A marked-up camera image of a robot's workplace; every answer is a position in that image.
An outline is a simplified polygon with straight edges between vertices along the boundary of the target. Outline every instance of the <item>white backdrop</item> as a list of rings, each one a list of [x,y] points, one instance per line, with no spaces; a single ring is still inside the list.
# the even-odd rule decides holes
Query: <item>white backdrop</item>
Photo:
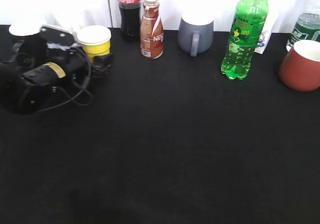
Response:
[[[165,29],[178,29],[182,12],[191,7],[205,9],[215,16],[215,31],[229,31],[239,0],[159,0],[160,15]],[[269,0],[270,9],[280,13],[273,31],[291,32],[307,0]],[[110,0],[114,27],[120,27],[117,0]]]
[[[234,9],[239,0],[159,0],[160,14],[165,29],[178,29],[182,12],[190,6],[205,9],[215,16],[215,31],[229,31]],[[291,32],[298,15],[307,0],[269,0],[271,9],[280,13],[274,32]],[[11,24],[25,15],[40,15],[53,22],[52,11],[57,6],[83,5],[91,16],[92,24],[120,27],[120,12],[117,0],[0,0],[0,24]]]
[[[108,0],[0,0],[0,24],[11,24],[28,15],[41,16],[52,24],[52,11],[75,5],[87,9],[90,23],[111,26]]]

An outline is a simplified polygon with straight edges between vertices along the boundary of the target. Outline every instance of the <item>black table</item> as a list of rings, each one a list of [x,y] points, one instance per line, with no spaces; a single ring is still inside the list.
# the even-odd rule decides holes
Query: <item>black table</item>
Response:
[[[89,108],[0,110],[0,223],[320,222],[320,91],[280,82],[287,34],[230,81],[220,72],[226,32],[191,58],[166,31],[157,60],[119,32]]]

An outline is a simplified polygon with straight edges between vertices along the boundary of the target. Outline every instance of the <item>black cable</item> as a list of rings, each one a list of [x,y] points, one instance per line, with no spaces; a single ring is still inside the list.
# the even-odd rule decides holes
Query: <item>black cable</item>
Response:
[[[85,77],[83,83],[82,83],[82,86],[80,86],[78,83],[76,83],[74,80],[72,81],[72,83],[74,84],[74,86],[76,86],[77,88],[80,89],[79,93],[77,93],[74,97],[70,98],[69,100],[67,100],[66,102],[63,102],[61,104],[58,104],[56,106],[53,106],[53,107],[49,107],[49,108],[45,108],[45,109],[42,109],[42,110],[39,110],[37,111],[38,113],[39,112],[45,112],[45,111],[49,111],[49,110],[52,110],[52,109],[55,109],[55,108],[59,108],[67,103],[70,103],[70,102],[73,102],[77,97],[79,97],[83,92],[86,92],[87,94],[89,93],[89,96],[92,96],[91,93],[89,91],[87,91],[87,87],[89,85],[89,82],[90,82],[90,79],[91,79],[91,68],[92,68],[92,65],[91,65],[91,62],[88,58],[88,56],[85,54],[85,52],[83,52],[80,48],[73,48],[74,50],[80,52],[83,57],[85,58],[86,60],[86,63],[88,65],[88,75],[87,77]]]
[[[56,89],[62,91],[62,92],[67,96],[67,98],[69,99],[70,102],[73,102],[73,103],[75,103],[76,105],[79,105],[79,106],[88,106],[88,105],[90,105],[90,104],[92,103],[92,101],[93,101],[93,99],[94,99],[94,97],[92,96],[92,94],[91,94],[88,90],[84,89],[83,91],[90,97],[90,102],[89,102],[89,103],[86,103],[86,104],[78,103],[78,102],[75,101],[74,98],[71,98],[71,97],[68,95],[67,91],[66,91],[64,88],[62,88],[62,87],[57,87]]]

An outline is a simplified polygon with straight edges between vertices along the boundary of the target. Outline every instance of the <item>water bottle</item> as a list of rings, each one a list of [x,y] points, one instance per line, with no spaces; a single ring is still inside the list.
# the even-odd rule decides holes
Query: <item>water bottle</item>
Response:
[[[299,16],[290,38],[286,44],[287,50],[294,43],[303,40],[316,40],[320,34],[320,0],[309,0],[305,11]]]
[[[125,40],[140,39],[141,0],[118,0],[121,13],[121,34]]]

